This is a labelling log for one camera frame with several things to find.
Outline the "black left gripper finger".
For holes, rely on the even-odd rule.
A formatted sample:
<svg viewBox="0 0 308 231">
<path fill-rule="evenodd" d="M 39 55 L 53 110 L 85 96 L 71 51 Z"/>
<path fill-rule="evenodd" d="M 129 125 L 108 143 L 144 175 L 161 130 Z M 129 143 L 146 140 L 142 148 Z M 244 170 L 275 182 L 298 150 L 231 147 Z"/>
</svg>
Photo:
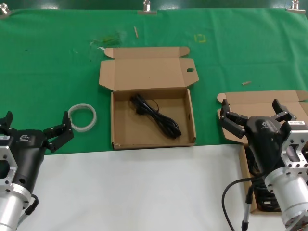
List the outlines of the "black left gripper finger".
<svg viewBox="0 0 308 231">
<path fill-rule="evenodd" d="M 8 111 L 6 116 L 0 119 L 0 130 L 1 131 L 14 131 L 11 127 L 13 121 L 13 114 L 11 111 Z"/>
<path fill-rule="evenodd" d="M 60 125 L 47 128 L 43 131 L 43 133 L 46 136 L 46 147 L 52 153 L 72 140 L 74 138 L 74 134 L 68 112 L 64 112 L 62 123 Z"/>
</svg>

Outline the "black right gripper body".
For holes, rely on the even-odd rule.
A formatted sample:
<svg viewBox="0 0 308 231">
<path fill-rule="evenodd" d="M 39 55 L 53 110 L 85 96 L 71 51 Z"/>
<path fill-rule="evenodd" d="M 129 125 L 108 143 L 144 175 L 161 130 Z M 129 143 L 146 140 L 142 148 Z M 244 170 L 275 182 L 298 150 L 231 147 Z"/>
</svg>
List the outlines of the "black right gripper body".
<svg viewBox="0 0 308 231">
<path fill-rule="evenodd" d="M 288 116 L 251 116 L 245 125 L 248 145 L 259 170 L 267 176 L 282 167 L 282 144 L 286 140 Z"/>
</svg>

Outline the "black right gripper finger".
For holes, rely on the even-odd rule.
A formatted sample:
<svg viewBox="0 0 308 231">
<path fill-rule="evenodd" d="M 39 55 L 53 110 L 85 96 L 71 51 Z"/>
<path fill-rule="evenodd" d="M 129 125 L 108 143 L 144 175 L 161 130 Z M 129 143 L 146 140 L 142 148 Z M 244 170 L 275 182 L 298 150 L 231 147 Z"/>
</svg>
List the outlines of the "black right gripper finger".
<svg viewBox="0 0 308 231">
<path fill-rule="evenodd" d="M 240 139 L 246 134 L 245 126 L 248 117 L 232 112 L 227 99 L 223 99 L 219 114 L 220 124 L 224 129 Z"/>
<path fill-rule="evenodd" d="M 278 99 L 274 99 L 272 102 L 272 108 L 274 109 L 276 115 L 272 116 L 274 120 L 278 122 L 282 121 L 295 121 L 296 116 L 289 112 L 286 106 L 280 104 Z"/>
</svg>

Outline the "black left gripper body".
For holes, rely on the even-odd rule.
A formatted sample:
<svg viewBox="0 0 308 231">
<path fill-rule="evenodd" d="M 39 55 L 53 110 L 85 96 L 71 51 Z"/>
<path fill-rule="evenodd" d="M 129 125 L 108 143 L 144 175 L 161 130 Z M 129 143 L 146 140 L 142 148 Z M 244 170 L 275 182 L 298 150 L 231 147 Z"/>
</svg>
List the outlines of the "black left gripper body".
<svg viewBox="0 0 308 231">
<path fill-rule="evenodd" d="M 36 129 L 16 130 L 10 128 L 7 131 L 1 129 L 0 134 L 10 137 L 8 140 L 1 140 L 0 144 L 10 148 L 17 164 L 17 171 L 12 183 L 33 192 L 47 149 L 46 136 L 43 131 Z"/>
</svg>

